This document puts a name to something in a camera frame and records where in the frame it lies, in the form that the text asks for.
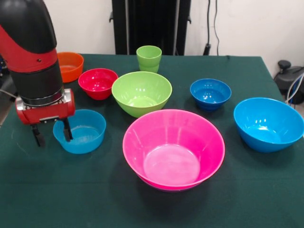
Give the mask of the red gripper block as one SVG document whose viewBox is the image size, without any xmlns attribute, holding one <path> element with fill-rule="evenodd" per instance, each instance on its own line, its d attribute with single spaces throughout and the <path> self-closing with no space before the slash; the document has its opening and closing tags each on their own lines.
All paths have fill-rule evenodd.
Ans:
<svg viewBox="0 0 304 228">
<path fill-rule="evenodd" d="M 63 97 L 58 102 L 44 107 L 30 107 L 23 103 L 20 97 L 15 100 L 17 116 L 24 123 L 31 126 L 33 135 L 39 147 L 45 147 L 45 139 L 40 133 L 38 126 L 40 122 L 52 119 L 62 119 L 64 137 L 67 142 L 73 139 L 69 116 L 75 114 L 74 93 L 71 89 L 64 89 Z"/>
</svg>

